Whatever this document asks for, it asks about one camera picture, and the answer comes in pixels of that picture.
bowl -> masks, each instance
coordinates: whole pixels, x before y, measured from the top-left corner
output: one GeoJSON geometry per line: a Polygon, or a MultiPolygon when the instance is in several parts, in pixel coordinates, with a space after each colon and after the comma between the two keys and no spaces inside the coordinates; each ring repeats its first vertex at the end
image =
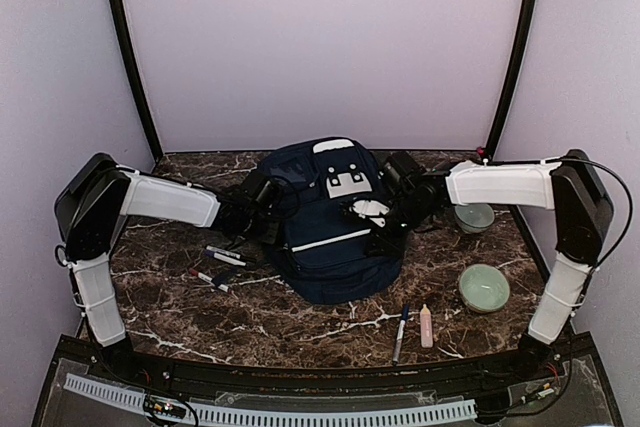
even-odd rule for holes
{"type": "Polygon", "coordinates": [[[474,312],[488,314],[503,308],[511,289],[507,278],[495,267],[474,264],[460,276],[458,288],[464,303],[474,312]]]}
{"type": "Polygon", "coordinates": [[[467,234],[479,234],[487,230],[496,219],[489,204],[456,205],[456,223],[467,234]]]}

brown marble surface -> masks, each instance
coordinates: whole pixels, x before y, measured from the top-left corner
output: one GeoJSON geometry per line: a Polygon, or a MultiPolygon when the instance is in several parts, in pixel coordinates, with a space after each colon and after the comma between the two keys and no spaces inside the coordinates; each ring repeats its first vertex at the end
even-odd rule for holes
{"type": "MultiPolygon", "coordinates": [[[[472,154],[417,152],[425,166],[472,154]]],[[[238,183],[264,153],[169,154],[156,174],[215,188],[238,183]]],[[[113,255],[120,312],[136,350],[182,359],[234,365],[332,368],[390,365],[402,305],[411,316],[401,364],[480,356],[514,349],[533,314],[543,281],[505,207],[480,235],[465,235],[447,211],[437,227],[412,234],[402,273],[378,294],[342,305],[312,305],[268,266],[241,270],[230,293],[214,290],[187,269],[215,276],[227,264],[203,254],[223,247],[221,234],[176,222],[132,218],[113,255]],[[463,304],[457,281],[465,267],[499,267],[511,285],[506,307],[479,315],[463,304]],[[417,312],[433,315],[435,345],[420,346],[417,312]]],[[[237,251],[260,256],[258,245],[237,251]]]]}

pink bottle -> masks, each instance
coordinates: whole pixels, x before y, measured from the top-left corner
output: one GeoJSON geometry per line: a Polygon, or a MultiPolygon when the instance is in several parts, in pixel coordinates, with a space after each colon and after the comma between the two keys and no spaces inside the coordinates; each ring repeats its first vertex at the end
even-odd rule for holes
{"type": "Polygon", "coordinates": [[[422,347],[433,347],[433,329],[431,328],[431,312],[427,309],[427,304],[422,306],[420,311],[420,343],[422,347]]]}

backpack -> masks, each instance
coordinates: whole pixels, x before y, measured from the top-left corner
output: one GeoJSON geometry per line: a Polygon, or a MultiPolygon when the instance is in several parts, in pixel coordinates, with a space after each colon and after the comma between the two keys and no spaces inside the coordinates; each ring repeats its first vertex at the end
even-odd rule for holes
{"type": "Polygon", "coordinates": [[[319,139],[278,149],[257,169],[283,181],[278,209],[293,212],[283,215],[276,243],[264,251],[294,291],[314,304],[337,304],[368,297],[398,277],[402,255],[365,255],[371,221],[342,212],[345,203],[391,197],[370,151],[350,139],[319,139]]]}

black pole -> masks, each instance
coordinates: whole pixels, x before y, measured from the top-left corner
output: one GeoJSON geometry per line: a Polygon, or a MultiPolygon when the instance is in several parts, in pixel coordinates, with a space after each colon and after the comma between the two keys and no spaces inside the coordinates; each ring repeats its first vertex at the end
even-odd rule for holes
{"type": "Polygon", "coordinates": [[[518,82],[518,75],[520,74],[520,67],[522,66],[522,59],[524,58],[524,51],[527,46],[527,38],[529,37],[535,3],[536,0],[522,0],[522,5],[520,6],[520,17],[518,18],[518,27],[516,28],[516,35],[513,40],[509,67],[507,67],[507,74],[504,79],[504,85],[502,86],[502,93],[498,101],[496,115],[493,118],[491,131],[489,132],[489,138],[484,147],[483,155],[485,157],[491,158],[495,155],[498,143],[500,142],[500,136],[504,130],[504,124],[507,122],[509,107],[511,107],[511,101],[513,100],[513,94],[518,82]]]}
{"type": "Polygon", "coordinates": [[[133,44],[131,43],[131,37],[129,35],[129,27],[127,26],[124,3],[122,0],[109,0],[109,4],[111,5],[113,24],[116,28],[116,35],[118,36],[118,43],[120,44],[120,54],[122,55],[124,68],[127,72],[127,78],[129,79],[133,100],[136,103],[138,116],[140,117],[140,122],[142,122],[142,128],[147,137],[151,154],[155,161],[158,162],[164,155],[164,152],[162,151],[158,132],[151,117],[151,110],[149,110],[149,103],[147,102],[147,97],[142,87],[138,64],[133,53],[133,44]]]}

